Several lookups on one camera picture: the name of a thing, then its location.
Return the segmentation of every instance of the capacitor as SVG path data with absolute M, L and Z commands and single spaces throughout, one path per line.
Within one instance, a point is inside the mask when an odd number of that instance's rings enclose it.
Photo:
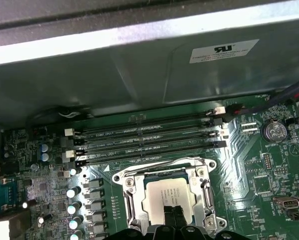
M 81 206 L 82 204 L 79 201 L 76 201 L 67 207 L 67 212 L 73 215 L 81 208 Z
M 83 239 L 83 233 L 81 230 L 76 230 L 74 234 L 70 236 L 70 240 L 81 240 Z
M 36 172 L 38 169 L 39 169 L 40 167 L 37 165 L 37 164 L 32 164 L 31 166 L 30 166 L 30 169 L 33 171 L 33 172 Z
M 278 144 L 287 138 L 288 130 L 281 122 L 272 120 L 262 126 L 261 135 L 267 142 Z
M 51 156 L 44 152 L 41 156 L 40 156 L 40 159 L 43 161 L 43 162 L 47 162 L 48 160 L 50 160 Z
M 75 230 L 82 223 L 82 219 L 79 216 L 73 218 L 72 221 L 69 222 L 69 228 Z
M 48 150 L 50 150 L 49 145 L 47 145 L 47 144 L 45 144 L 45 143 L 43 143 L 42 145 L 40 145 L 40 151 L 41 151 L 42 153 L 46 153 Z
M 23 184 L 25 187 L 30 187 L 30 186 L 32 186 L 33 181 L 32 181 L 32 179 L 24 179 Z
M 72 168 L 69 171 L 70 175 L 72 175 L 72 176 L 80 174 L 81 172 L 82 172 L 82 169 L 80 167 L 78 167 L 78 168 Z
M 67 190 L 66 196 L 71 199 L 74 198 L 77 194 L 81 192 L 81 189 L 78 186 L 72 187 L 70 190 Z
M 28 200 L 28 201 L 23 202 L 22 207 L 23 207 L 23 209 L 27 209 L 27 208 L 35 206 L 36 203 L 37 203 L 37 201 L 35 199 Z
M 12 144 L 5 145 L 4 146 L 4 150 L 5 151 L 13 151 L 14 150 L 14 146 Z
M 38 222 L 39 224 L 43 224 L 43 223 L 45 223 L 46 221 L 52 219 L 52 217 L 53 217 L 52 214 L 48 213 L 48 214 L 46 214 L 45 216 L 39 216 L 39 217 L 37 218 L 37 222 Z

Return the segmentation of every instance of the metal panel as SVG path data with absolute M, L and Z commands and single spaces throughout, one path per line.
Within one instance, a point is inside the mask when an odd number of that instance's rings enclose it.
M 189 64 L 193 48 L 254 39 L 246 56 Z M 52 105 L 104 115 L 297 80 L 299 0 L 0 46 L 0 122 L 22 125 Z

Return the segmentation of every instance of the screw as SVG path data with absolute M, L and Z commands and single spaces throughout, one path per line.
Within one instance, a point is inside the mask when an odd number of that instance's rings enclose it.
M 164 227 L 162 228 L 162 231 L 163 231 L 163 232 L 169 232 L 169 231 L 170 231 L 170 228 L 167 227 L 167 226 L 164 226 Z
M 187 230 L 189 233 L 193 233 L 193 232 L 195 232 L 195 228 L 192 227 L 192 226 L 189 226 L 188 228 L 186 228 L 186 230 Z
M 221 227 L 225 227 L 225 222 L 224 222 L 224 221 L 219 221 L 218 224 L 219 224 Z
M 132 178 L 128 178 L 128 179 L 126 179 L 125 184 L 126 184 L 126 187 L 130 188 L 131 186 L 134 185 L 134 180 Z
M 223 233 L 223 234 L 221 235 L 221 237 L 222 237 L 223 239 L 231 239 L 231 238 L 232 238 L 232 236 L 229 235 L 228 233 Z
M 198 174 L 199 176 L 204 176 L 204 170 L 203 170 L 203 168 L 199 168 L 199 169 L 197 169 L 197 174 Z

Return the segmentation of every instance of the mounting hole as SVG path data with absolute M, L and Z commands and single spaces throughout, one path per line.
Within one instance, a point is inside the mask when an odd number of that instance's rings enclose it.
M 224 222 L 224 221 L 219 221 L 218 224 L 219 224 L 221 227 L 225 227 L 225 222 Z
M 195 228 L 192 227 L 192 226 L 189 226 L 188 228 L 186 228 L 186 230 L 187 230 L 189 233 L 193 233 L 193 232 L 195 232 Z
M 170 228 L 167 227 L 167 226 L 165 226 L 165 227 L 162 228 L 162 231 L 163 231 L 163 232 L 169 232 L 169 231 L 170 231 Z
M 222 237 L 223 239 L 232 239 L 232 236 L 229 235 L 228 233 L 223 233 L 223 234 L 221 235 L 221 237 Z
M 129 232 L 127 233 L 127 236 L 129 236 L 129 237 L 131 237 L 131 238 L 135 238 L 135 237 L 137 237 L 137 235 L 138 235 L 138 233 L 137 233 L 136 231 L 134 231 L 134 230 L 129 231 Z

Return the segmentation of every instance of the black cable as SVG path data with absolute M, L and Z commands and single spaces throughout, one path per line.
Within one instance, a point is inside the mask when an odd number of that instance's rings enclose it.
M 254 106 L 252 108 L 242 108 L 234 113 L 236 115 L 255 114 L 267 110 L 279 103 L 285 102 L 290 98 L 297 98 L 297 97 L 299 97 L 299 81 L 289 86 L 285 90 L 281 91 L 276 96 L 270 98 L 265 104 Z

